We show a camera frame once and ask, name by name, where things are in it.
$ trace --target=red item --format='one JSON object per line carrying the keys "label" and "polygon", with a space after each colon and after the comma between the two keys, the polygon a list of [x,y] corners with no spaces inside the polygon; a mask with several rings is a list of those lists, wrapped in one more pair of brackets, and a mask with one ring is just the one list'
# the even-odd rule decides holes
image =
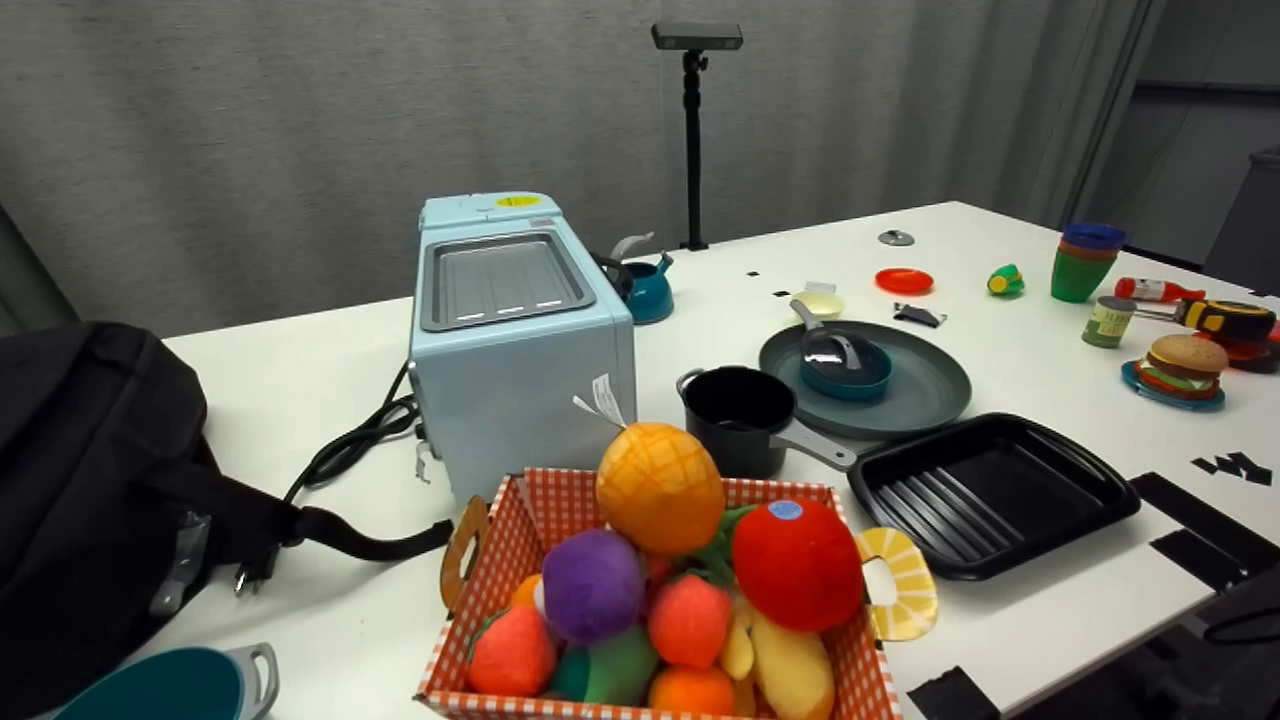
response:
{"label": "red item", "polygon": [[885,271],[876,271],[876,284],[898,297],[929,297],[932,291],[932,275],[919,268],[885,268]]}
{"label": "red item", "polygon": [[496,695],[535,695],[551,672],[558,641],[532,603],[518,603],[492,618],[466,661],[468,686]]}
{"label": "red item", "polygon": [[732,536],[742,590],[794,631],[827,631],[863,611],[863,559],[845,521],[815,498],[754,507]]}
{"label": "red item", "polygon": [[1120,275],[1113,297],[1125,297],[1138,303],[1193,303],[1206,297],[1206,286],[1184,286],[1184,284],[1150,278],[1150,275]]}
{"label": "red item", "polygon": [[650,641],[676,668],[711,668],[732,623],[732,596],[700,577],[676,577],[656,590]]}

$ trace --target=black tripod stand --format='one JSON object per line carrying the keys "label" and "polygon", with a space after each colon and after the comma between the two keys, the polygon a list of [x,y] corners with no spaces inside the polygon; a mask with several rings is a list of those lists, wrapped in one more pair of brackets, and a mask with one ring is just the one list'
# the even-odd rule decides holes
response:
{"label": "black tripod stand", "polygon": [[711,49],[736,50],[745,49],[745,32],[736,24],[654,24],[656,49],[683,49],[683,147],[690,147],[690,238],[683,247],[705,245],[705,131],[700,131],[700,70],[708,66]]}
{"label": "black tripod stand", "polygon": [[708,247],[705,245],[705,128],[700,128],[700,70],[708,66],[708,57],[700,49],[683,50],[683,147],[690,147],[690,238],[683,247]]}

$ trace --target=white table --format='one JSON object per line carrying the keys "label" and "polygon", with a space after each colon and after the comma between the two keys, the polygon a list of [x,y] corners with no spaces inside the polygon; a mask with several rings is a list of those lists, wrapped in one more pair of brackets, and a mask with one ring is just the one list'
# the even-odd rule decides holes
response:
{"label": "white table", "polygon": [[[906,226],[917,245],[889,247],[876,238],[885,226]],[[929,203],[748,235],[708,251],[672,251],[676,315],[636,327],[639,420],[683,423],[676,380],[690,366],[756,362],[760,342],[795,325],[782,291],[826,278],[838,284],[847,320],[879,320],[953,351],[971,374],[963,414],[1033,414],[1079,439],[1118,473],[1165,473],[1280,543],[1280,486],[1207,477],[1193,463],[1193,454],[1250,450],[1275,468],[1280,432],[1274,412],[1280,407],[1280,380],[1229,372],[1225,412],[1175,412],[1128,390],[1118,380],[1120,361],[1182,327],[1138,315],[1120,349],[1086,342],[1090,308],[1047,297],[1052,247],[1056,233],[1047,226],[970,203]],[[876,268],[889,263],[936,275],[936,291],[914,303],[946,312],[939,327],[894,320],[898,297],[874,284]],[[1000,263],[1021,263],[1030,278],[1021,299],[983,291],[987,271]],[[1141,256],[1120,256],[1110,278],[1118,275],[1162,275],[1207,286],[1221,299],[1258,299],[1237,284]],[[224,473],[281,496],[325,439],[382,405],[405,362],[405,338],[409,299],[384,299],[176,337],[171,349],[203,380],[214,401],[207,436]],[[457,514],[450,481],[442,481],[442,468],[431,477],[431,482],[416,481],[416,445],[400,439],[376,447],[318,505],[343,510],[365,531],[409,536],[427,521]],[[789,450],[782,477],[833,482],[853,521],[869,521],[839,473]],[[1150,549],[1174,527],[1182,523],[1144,505],[1131,521],[997,578],[946,584],[939,623],[917,645],[889,645],[894,682],[914,693],[961,665],[1000,710],[1021,710],[1043,693],[1079,680],[1213,596],[1207,584]],[[261,596],[214,584],[143,650],[271,641],[284,668],[276,715],[431,715],[412,693],[446,623],[435,572],[442,550],[373,566],[306,543],[281,556],[276,578]]]}

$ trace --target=gray floor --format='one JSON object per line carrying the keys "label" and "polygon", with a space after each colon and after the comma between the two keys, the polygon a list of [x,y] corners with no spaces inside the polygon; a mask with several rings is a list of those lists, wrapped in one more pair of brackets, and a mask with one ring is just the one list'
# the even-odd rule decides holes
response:
{"label": "gray floor", "polygon": [[1213,645],[1193,618],[1043,699],[1025,720],[1280,720],[1280,572],[1207,603],[1206,623],[1250,611],[1265,611],[1237,623],[1251,645]]}

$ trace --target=black grill pan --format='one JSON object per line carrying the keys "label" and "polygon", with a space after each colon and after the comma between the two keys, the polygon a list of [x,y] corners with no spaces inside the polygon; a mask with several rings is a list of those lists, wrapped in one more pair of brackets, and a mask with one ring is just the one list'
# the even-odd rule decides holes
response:
{"label": "black grill pan", "polygon": [[1101,454],[1008,412],[879,445],[847,468],[847,482],[949,578],[997,577],[1141,507]]}

